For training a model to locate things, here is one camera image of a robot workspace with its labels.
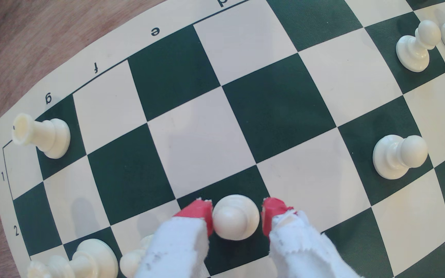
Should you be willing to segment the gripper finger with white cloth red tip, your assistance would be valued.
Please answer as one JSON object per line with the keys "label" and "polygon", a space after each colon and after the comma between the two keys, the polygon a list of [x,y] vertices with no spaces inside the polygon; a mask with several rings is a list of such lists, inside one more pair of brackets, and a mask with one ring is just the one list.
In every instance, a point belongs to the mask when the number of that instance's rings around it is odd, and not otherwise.
{"label": "gripper finger with white cloth red tip", "polygon": [[263,199],[262,208],[263,234],[278,277],[361,277],[304,211],[278,198]]}
{"label": "gripper finger with white cloth red tip", "polygon": [[154,232],[134,277],[201,277],[213,233],[211,200],[195,199]]}

